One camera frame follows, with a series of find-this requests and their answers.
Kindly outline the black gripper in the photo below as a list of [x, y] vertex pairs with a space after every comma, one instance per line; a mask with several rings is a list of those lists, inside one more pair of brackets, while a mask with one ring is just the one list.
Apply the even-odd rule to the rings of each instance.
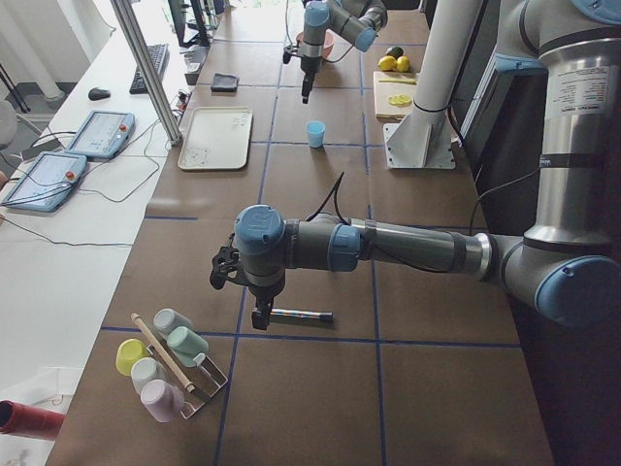
[[313, 77], [320, 71], [322, 57], [309, 57], [304, 55], [301, 58], [301, 69], [305, 73], [302, 83], [302, 102], [309, 103], [311, 91], [313, 88]]
[[269, 314], [261, 311], [269, 311], [275, 298], [284, 289], [284, 277], [280, 277], [274, 283], [251, 284], [250, 293], [255, 297], [255, 308], [251, 315], [252, 326], [257, 330], [267, 330], [269, 326]]

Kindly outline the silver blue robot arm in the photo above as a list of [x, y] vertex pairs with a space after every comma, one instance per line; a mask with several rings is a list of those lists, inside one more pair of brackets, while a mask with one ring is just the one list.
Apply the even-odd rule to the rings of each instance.
[[383, 1], [306, 1], [301, 44], [294, 50], [304, 73], [302, 102], [309, 103], [314, 78], [323, 60], [325, 33], [331, 30], [354, 48], [367, 51], [388, 21]]
[[256, 300], [266, 329], [289, 269], [352, 271], [361, 260], [498, 285], [540, 315], [578, 327], [620, 308], [620, 266], [600, 222], [610, 130], [620, 99], [620, 5], [616, 1], [504, 1], [496, 67], [547, 76], [535, 223], [517, 236], [443, 232], [435, 225], [475, 194], [454, 173], [446, 113], [474, 35], [480, 1], [436, 7], [412, 109], [383, 128], [387, 179], [404, 199], [393, 219], [339, 211], [286, 219], [267, 205], [236, 218], [236, 245], [213, 269]]

